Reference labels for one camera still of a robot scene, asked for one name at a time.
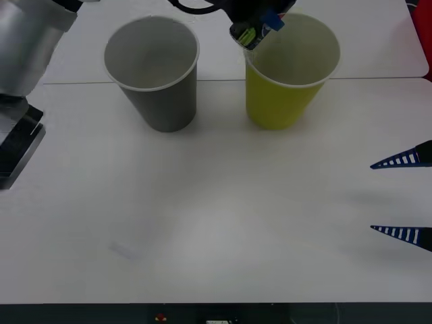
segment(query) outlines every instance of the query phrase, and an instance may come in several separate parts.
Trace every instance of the white table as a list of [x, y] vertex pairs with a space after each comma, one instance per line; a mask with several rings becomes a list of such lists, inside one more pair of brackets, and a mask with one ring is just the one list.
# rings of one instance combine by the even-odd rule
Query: white table
[[244, 83], [151, 130], [114, 84], [46, 85], [47, 134], [0, 194], [0, 304], [432, 302], [431, 253], [372, 224], [432, 226], [429, 169], [369, 165], [432, 138], [432, 84], [331, 80], [286, 131]]
[[[206, 3], [184, 0], [196, 7]], [[297, 9], [328, 24], [340, 39], [336, 78], [421, 77], [429, 67], [405, 0], [298, 0]], [[167, 0], [102, 0], [86, 4], [62, 38], [44, 83], [109, 82], [103, 50], [121, 25], [149, 14], [190, 22], [201, 45], [200, 80], [243, 80], [242, 51], [228, 34], [223, 12], [190, 16]]]

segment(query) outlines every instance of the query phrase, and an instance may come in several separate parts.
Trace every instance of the paper cup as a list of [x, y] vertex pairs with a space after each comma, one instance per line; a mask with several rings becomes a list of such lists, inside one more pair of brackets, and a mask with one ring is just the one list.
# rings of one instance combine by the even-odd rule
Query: paper cup
[[171, 18], [149, 16], [121, 27], [105, 48], [105, 69], [160, 132], [186, 127], [196, 113], [195, 33]]
[[341, 59], [339, 42], [324, 23], [301, 13], [283, 21], [285, 27], [246, 53], [246, 110], [270, 130], [291, 126]]

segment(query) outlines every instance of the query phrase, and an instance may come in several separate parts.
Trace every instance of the yellow paper cup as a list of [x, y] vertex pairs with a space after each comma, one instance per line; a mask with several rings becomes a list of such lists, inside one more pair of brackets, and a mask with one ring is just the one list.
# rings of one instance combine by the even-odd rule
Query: yellow paper cup
[[246, 110], [269, 130], [291, 126], [341, 59], [338, 39], [324, 23], [301, 13], [283, 21], [285, 27], [246, 53]]

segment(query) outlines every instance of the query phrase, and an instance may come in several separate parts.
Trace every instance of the gray paper cup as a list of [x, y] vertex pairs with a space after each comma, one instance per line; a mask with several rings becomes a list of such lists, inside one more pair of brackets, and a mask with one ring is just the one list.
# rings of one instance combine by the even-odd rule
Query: gray paper cup
[[198, 38], [187, 25], [149, 16], [126, 24], [109, 39], [105, 69], [150, 127], [175, 132], [196, 113], [199, 53]]

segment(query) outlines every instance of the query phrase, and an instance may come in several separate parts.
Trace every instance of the table surface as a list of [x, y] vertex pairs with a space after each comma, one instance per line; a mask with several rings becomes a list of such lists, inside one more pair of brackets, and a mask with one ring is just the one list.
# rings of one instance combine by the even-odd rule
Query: table surface
[[[184, 3], [205, 5], [201, 0]], [[343, 61], [336, 78], [420, 77], [429, 70], [405, 0], [298, 0], [296, 7], [337, 34]], [[244, 79], [242, 51], [229, 36], [230, 21], [223, 12], [194, 17], [166, 0], [102, 0], [80, 10], [43, 82], [109, 82], [102, 60], [109, 37], [123, 24], [150, 14], [190, 23], [200, 40], [200, 80]]]
[[292, 128], [252, 124], [244, 82], [150, 129], [114, 84], [45, 85], [47, 134], [0, 195], [0, 304], [432, 302], [429, 169], [372, 163], [432, 138], [432, 84], [330, 80]]

